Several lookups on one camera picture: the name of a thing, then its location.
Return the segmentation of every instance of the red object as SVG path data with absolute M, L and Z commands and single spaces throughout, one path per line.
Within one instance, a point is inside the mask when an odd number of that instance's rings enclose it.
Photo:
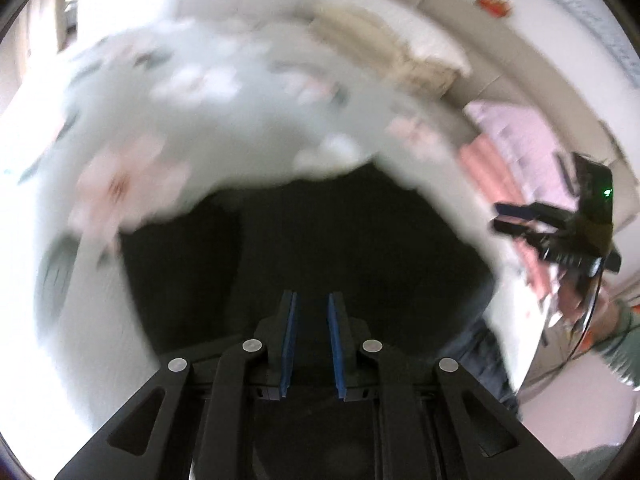
M 511 14 L 511 3 L 507 0 L 476 0 L 476 4 L 496 18 L 504 18 Z

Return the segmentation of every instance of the screw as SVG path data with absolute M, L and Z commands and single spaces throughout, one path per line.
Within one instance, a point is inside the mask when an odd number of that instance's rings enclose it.
M 458 369 L 458 362 L 451 357 L 445 357 L 444 359 L 440 359 L 438 366 L 440 367 L 440 370 L 452 373 Z
M 259 339 L 247 339 L 242 343 L 242 349 L 245 352 L 257 352 L 260 348 L 262 348 L 262 341 Z
M 187 361 L 181 357 L 171 359 L 169 361 L 169 370 L 172 372 L 181 372 L 187 367 Z
M 365 352 L 375 354 L 376 352 L 380 352 L 382 350 L 382 343 L 377 339 L 367 339 L 364 343 L 362 343 L 362 349 Z

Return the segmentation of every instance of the pink cloth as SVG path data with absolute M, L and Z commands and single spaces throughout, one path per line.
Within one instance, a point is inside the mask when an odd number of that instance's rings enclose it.
M 462 146 L 458 160 L 488 202 L 525 203 L 511 171 L 487 134 L 480 134 L 471 144 Z M 514 248 L 527 269 L 531 288 L 541 300 L 551 293 L 546 265 L 523 240 L 515 240 Z
M 556 161 L 562 147 L 539 110 L 491 101 L 472 101 L 465 114 L 492 141 L 527 202 L 575 210 Z

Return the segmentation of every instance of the person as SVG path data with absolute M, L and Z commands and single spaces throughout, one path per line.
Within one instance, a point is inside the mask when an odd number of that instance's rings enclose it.
M 575 289 L 575 282 L 567 275 L 561 279 L 558 290 L 558 309 L 571 323 L 584 314 L 582 298 Z M 640 387 L 640 315 L 633 312 L 624 301 L 612 301 L 602 289 L 590 325 L 593 349 L 598 352 L 621 381 L 634 388 Z M 602 446 L 560 462 L 576 480 L 597 480 L 609 467 L 618 453 L 619 446 Z

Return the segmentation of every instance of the pillow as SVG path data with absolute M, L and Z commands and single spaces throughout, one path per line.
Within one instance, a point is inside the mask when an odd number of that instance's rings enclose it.
M 464 49 L 441 27 L 394 0 L 320 0 L 312 29 L 380 75 L 440 97 L 471 74 Z
M 533 107 L 472 101 L 464 113 L 493 141 L 507 162 L 526 202 L 546 202 L 575 210 L 556 153 L 563 154 L 551 126 Z

